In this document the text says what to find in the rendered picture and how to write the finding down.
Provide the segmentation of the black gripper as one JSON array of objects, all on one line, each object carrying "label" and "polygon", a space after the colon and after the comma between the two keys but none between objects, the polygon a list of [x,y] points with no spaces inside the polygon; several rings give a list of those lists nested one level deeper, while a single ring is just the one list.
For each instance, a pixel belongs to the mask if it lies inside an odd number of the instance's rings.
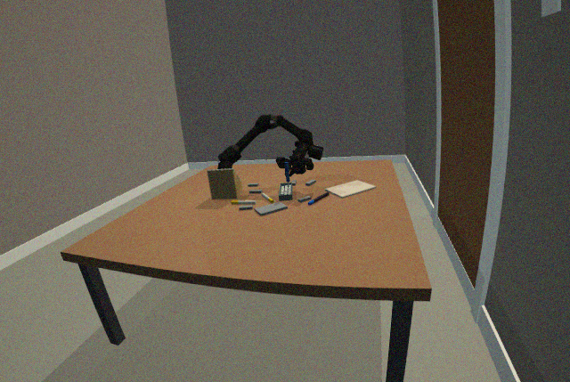
[{"label": "black gripper", "polygon": [[305,158],[305,152],[303,150],[295,149],[292,152],[293,155],[289,156],[289,159],[283,157],[278,157],[276,159],[279,168],[285,168],[284,162],[288,162],[290,171],[289,177],[295,174],[298,170],[303,170],[304,166],[306,166],[307,170],[313,170],[314,163],[310,158]]}]

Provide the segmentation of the black marker with blue cap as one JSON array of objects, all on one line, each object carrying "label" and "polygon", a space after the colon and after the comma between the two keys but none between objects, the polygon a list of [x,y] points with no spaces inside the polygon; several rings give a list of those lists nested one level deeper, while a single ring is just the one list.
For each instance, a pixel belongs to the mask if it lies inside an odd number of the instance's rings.
[{"label": "black marker with blue cap", "polygon": [[329,196],[329,195],[330,195],[330,194],[327,192],[327,193],[321,195],[320,197],[309,201],[309,202],[308,202],[308,205],[311,206],[313,203],[315,203],[315,202],[317,202],[317,201],[319,201],[319,200],[321,200],[321,199],[324,199],[324,198],[326,198],[326,197]]}]

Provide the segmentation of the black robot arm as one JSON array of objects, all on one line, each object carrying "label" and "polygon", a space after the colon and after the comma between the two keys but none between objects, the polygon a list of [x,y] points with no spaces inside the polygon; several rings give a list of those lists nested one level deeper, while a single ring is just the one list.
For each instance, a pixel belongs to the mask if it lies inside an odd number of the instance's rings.
[{"label": "black robot arm", "polygon": [[[275,122],[270,123],[270,120]],[[266,115],[259,117],[259,119],[256,120],[255,125],[241,139],[218,155],[220,160],[218,163],[218,169],[232,168],[232,164],[241,158],[240,153],[248,144],[250,144],[260,133],[277,126],[283,127],[298,138],[299,141],[295,141],[296,149],[303,150],[305,154],[307,153],[307,155],[309,155],[309,158],[321,160],[323,147],[314,145],[312,132],[299,128],[282,115]]]}]

